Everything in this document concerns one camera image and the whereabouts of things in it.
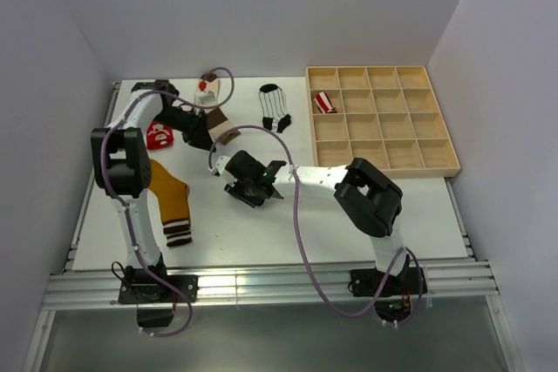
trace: white table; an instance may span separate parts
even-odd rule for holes
[[[124,81],[112,115],[126,107],[132,86],[139,80]],[[282,138],[295,162],[313,165],[310,142],[310,117],[304,78],[237,78],[233,98],[223,106],[233,123],[262,124],[262,109],[257,92],[261,85],[276,83],[287,97],[293,123]],[[194,79],[175,79],[172,83],[183,98],[192,99]],[[221,81],[221,95],[229,83]],[[284,159],[280,146],[264,132],[245,131],[218,151],[233,155],[245,149],[263,164]],[[167,267],[237,267],[301,263],[292,222],[292,199],[271,200],[252,209],[223,192],[223,183],[210,175],[207,152],[182,142],[175,133],[173,147],[150,152],[174,177],[191,187],[189,205],[192,215],[192,244],[169,249],[159,217],[157,199],[149,193],[148,205],[155,239]],[[396,179],[404,193],[401,228],[405,244],[422,260],[467,257],[466,247],[443,178]],[[304,198],[300,224],[310,260],[313,262],[351,262],[374,260],[369,238],[349,221],[336,202]],[[79,233],[73,269],[106,270],[114,260],[125,261],[123,232],[110,199],[96,185],[87,201]]]

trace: wooden grid tray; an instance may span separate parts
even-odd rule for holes
[[[460,170],[434,90],[421,66],[307,67],[314,161],[368,159],[391,177],[451,177]],[[325,91],[337,113],[322,114]]]

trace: wooden compartment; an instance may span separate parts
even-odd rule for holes
[[[339,67],[341,89],[370,89],[364,67]]]
[[[314,133],[316,141],[334,141],[349,139],[345,116],[338,113],[314,115]]]
[[[337,68],[317,67],[308,69],[307,75],[310,89],[339,89]]]
[[[385,152],[391,169],[423,168],[419,145],[414,139],[385,141]]]
[[[378,115],[384,139],[414,139],[411,120],[406,113]]]
[[[398,67],[399,82],[405,88],[429,88],[424,67]]]
[[[438,113],[412,113],[412,126],[418,139],[448,139],[446,127]]]
[[[409,112],[439,112],[430,89],[403,89],[403,96]]]
[[[345,113],[374,113],[372,92],[368,90],[342,90]]]
[[[393,178],[459,172],[424,67],[307,67],[306,82],[315,164],[340,166],[360,157]],[[320,91],[338,113],[320,113],[312,101]]]
[[[348,165],[352,161],[349,141],[317,141],[316,153],[321,167]]]
[[[315,89],[310,91],[310,98],[312,99],[312,113],[314,115],[322,115],[320,110],[314,103],[314,98],[320,91],[325,91],[331,100],[331,103],[336,107],[337,113],[344,113],[343,100],[341,100],[341,91],[333,89]]]
[[[395,67],[368,67],[367,71],[372,89],[394,89],[400,87]]]
[[[400,89],[374,89],[374,103],[380,112],[407,112],[407,106]]]
[[[346,115],[349,139],[382,139],[378,117],[371,113]]]
[[[426,168],[459,167],[449,139],[420,139],[418,147]]]
[[[378,169],[389,169],[384,141],[351,141],[350,148],[353,158],[361,157]]]

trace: gray floor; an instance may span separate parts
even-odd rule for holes
[[[397,331],[322,304],[196,308],[191,328],[165,339],[140,335],[133,310],[59,312],[41,370],[483,372],[504,365],[486,300],[460,298],[434,300]]]

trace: white wall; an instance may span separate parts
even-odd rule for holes
[[[428,66],[527,370],[558,362],[558,0],[461,0]]]
[[[115,78],[426,64],[459,0],[64,0]]]
[[[0,0],[0,359],[19,370],[71,242],[109,84],[60,0]]]

